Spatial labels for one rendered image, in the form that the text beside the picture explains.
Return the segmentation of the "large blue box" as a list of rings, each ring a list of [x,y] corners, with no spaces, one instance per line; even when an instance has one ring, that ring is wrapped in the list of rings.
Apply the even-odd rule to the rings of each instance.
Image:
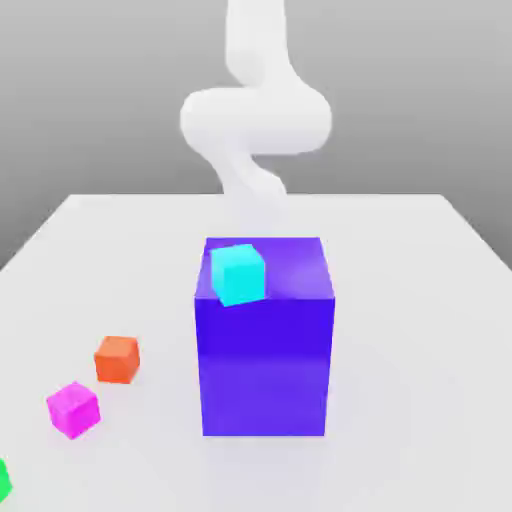
[[[266,296],[225,307],[211,252],[238,244],[263,257]],[[204,435],[324,434],[335,293],[319,238],[207,238],[194,309]]]

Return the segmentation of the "small magenta cube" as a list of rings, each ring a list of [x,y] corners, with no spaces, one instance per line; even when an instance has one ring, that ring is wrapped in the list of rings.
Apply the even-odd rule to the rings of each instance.
[[[101,420],[94,392],[72,382],[46,399],[51,423],[68,439],[76,439]]]

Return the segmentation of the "small orange cube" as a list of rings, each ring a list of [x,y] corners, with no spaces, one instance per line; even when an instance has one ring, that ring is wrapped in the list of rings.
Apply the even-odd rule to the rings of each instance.
[[[140,366],[137,339],[106,336],[94,353],[94,362],[99,382],[130,384]]]

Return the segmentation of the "small green cube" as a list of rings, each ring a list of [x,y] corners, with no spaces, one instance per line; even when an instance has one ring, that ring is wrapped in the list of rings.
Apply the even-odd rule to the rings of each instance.
[[[5,461],[0,458],[0,503],[12,492],[12,483]]]

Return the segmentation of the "small cyan cube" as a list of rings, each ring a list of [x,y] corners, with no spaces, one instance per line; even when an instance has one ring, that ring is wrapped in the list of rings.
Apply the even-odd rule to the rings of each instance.
[[[266,265],[251,244],[212,249],[210,259],[211,285],[224,307],[265,298]]]

